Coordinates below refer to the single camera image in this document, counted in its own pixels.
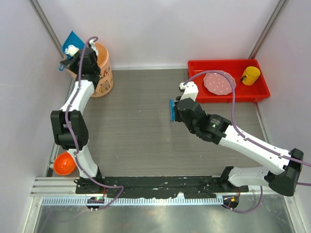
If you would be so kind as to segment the blue hand brush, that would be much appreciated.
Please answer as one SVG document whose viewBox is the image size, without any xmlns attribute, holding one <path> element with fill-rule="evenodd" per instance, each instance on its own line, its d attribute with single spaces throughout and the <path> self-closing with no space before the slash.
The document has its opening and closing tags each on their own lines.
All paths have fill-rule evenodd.
<svg viewBox="0 0 311 233">
<path fill-rule="evenodd" d="M 170 107 L 170 118 L 171 118 L 171 122 L 175 121 L 175 103 L 173 99 L 169 100 L 169 107 Z"/>
</svg>

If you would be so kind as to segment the blue plastic dustpan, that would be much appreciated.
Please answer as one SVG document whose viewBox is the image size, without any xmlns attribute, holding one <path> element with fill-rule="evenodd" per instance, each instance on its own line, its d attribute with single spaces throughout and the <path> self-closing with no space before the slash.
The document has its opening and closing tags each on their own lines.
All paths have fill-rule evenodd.
<svg viewBox="0 0 311 233">
<path fill-rule="evenodd" d="M 81 38 L 74 31 L 71 31 L 62 45 L 62 52 L 65 55 L 65 59 L 68 60 L 72 57 L 71 53 L 69 52 L 72 46 L 76 47 L 77 49 L 82 49 L 84 44 L 85 43 L 81 40 Z"/>
</svg>

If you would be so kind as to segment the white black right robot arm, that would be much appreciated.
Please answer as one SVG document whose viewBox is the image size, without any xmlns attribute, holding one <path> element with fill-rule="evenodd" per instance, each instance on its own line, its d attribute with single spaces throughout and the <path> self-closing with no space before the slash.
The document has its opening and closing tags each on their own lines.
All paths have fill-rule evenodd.
<svg viewBox="0 0 311 233">
<path fill-rule="evenodd" d="M 170 101 L 172 121 L 183 122 L 191 134 L 206 142 L 233 149 L 258 162 L 260 167 L 227 166 L 219 180 L 226 192 L 241 186 L 267 186 L 278 194 L 294 195 L 302 170 L 304 153 L 294 148 L 274 147 L 234 127 L 220 115 L 206 114 L 201 105 L 190 98 Z"/>
</svg>

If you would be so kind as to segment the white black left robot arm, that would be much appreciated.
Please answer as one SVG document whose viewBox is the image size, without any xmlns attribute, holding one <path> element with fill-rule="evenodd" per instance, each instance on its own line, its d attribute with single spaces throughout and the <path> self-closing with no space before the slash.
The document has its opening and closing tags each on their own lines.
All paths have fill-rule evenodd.
<svg viewBox="0 0 311 233">
<path fill-rule="evenodd" d="M 74 160 L 79 178 L 74 182 L 79 193 L 100 193 L 103 179 L 99 167 L 94 163 L 89 149 L 89 133 L 83 118 L 83 111 L 100 80 L 100 68 L 94 49 L 85 46 L 61 65 L 77 75 L 74 89 L 60 110 L 51 112 L 54 141 Z"/>
</svg>

